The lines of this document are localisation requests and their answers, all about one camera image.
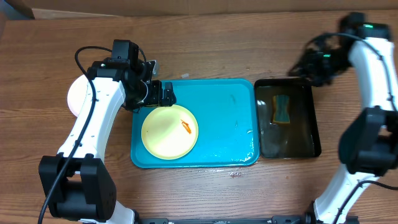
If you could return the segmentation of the yellow-green plate with ketchup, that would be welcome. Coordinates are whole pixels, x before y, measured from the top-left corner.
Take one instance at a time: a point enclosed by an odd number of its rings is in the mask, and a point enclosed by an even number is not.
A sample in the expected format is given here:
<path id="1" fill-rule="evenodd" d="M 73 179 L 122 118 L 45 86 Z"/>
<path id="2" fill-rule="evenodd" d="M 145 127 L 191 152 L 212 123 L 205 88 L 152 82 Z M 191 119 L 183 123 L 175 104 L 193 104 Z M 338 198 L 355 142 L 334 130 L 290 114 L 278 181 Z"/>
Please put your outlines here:
<path id="1" fill-rule="evenodd" d="M 198 134 L 196 117 L 179 105 L 154 109 L 147 115 L 141 128 L 144 147 L 150 154 L 163 160 L 187 155 L 194 148 Z"/>

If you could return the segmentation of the green and yellow sponge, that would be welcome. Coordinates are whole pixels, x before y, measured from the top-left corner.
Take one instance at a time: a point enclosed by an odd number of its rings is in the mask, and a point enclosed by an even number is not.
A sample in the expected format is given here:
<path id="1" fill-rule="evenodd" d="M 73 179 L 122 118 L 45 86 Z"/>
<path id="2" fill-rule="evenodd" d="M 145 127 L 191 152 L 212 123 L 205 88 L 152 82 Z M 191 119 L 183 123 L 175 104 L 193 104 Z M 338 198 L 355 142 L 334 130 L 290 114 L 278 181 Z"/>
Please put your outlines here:
<path id="1" fill-rule="evenodd" d="M 272 97 L 272 123 L 289 124 L 289 103 L 287 95 L 275 95 Z"/>

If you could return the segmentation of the white plate with ketchup streak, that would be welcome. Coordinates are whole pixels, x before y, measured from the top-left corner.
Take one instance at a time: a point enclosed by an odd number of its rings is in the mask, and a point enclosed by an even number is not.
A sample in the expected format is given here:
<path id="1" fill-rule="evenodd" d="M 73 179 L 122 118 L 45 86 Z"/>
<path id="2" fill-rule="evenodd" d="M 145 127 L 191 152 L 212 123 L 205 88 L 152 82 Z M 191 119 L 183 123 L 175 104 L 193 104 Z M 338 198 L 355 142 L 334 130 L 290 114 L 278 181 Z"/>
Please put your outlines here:
<path id="1" fill-rule="evenodd" d="M 78 77 L 70 86 L 67 94 L 67 104 L 73 115 L 78 117 L 85 102 L 88 89 L 88 79 L 85 75 Z"/>

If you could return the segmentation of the turquoise plastic tray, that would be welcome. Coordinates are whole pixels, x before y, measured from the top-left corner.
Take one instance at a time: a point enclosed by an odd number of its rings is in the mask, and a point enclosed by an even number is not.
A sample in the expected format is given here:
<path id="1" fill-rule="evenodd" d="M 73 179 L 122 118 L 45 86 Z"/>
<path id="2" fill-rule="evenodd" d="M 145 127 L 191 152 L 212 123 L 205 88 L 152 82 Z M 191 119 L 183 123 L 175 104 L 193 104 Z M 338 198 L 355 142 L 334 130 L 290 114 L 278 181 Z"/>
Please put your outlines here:
<path id="1" fill-rule="evenodd" d="M 152 108 L 132 115 L 131 160 L 145 169 L 250 166 L 259 157 L 256 100 L 242 78 L 172 81 L 177 104 L 193 113 L 198 140 L 185 156 L 163 160 L 144 147 L 141 129 Z"/>

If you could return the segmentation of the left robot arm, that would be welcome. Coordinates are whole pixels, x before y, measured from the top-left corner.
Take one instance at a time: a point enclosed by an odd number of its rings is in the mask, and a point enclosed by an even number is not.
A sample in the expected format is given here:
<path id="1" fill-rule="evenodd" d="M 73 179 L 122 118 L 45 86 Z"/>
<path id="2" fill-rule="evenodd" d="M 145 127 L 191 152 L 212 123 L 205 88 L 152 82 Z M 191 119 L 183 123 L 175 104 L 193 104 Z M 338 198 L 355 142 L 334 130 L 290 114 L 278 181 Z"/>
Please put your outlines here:
<path id="1" fill-rule="evenodd" d="M 82 223 L 137 223 L 138 213 L 117 200 L 116 185 L 104 165 L 105 150 L 120 108 L 172 106 L 173 85 L 153 80 L 157 63 L 130 40 L 114 40 L 111 56 L 82 72 L 86 96 L 75 124 L 54 156 L 43 156 L 39 175 L 48 210 L 55 218 Z"/>

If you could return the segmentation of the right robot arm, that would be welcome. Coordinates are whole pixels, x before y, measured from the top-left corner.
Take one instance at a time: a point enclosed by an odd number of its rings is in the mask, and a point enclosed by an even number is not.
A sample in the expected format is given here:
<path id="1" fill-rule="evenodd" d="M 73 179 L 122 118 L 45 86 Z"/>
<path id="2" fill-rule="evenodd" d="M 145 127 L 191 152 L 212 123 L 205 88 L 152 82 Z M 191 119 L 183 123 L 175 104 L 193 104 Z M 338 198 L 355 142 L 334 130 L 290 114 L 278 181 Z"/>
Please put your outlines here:
<path id="1" fill-rule="evenodd" d="M 378 181 L 397 168 L 397 74 L 389 26 L 351 12 L 339 21 L 337 32 L 305 44 L 289 75 L 322 86 L 350 67 L 356 72 L 362 111 L 340 138 L 341 164 L 328 187 L 292 223 L 358 223 L 348 212 L 361 194 L 372 184 L 392 188 Z"/>

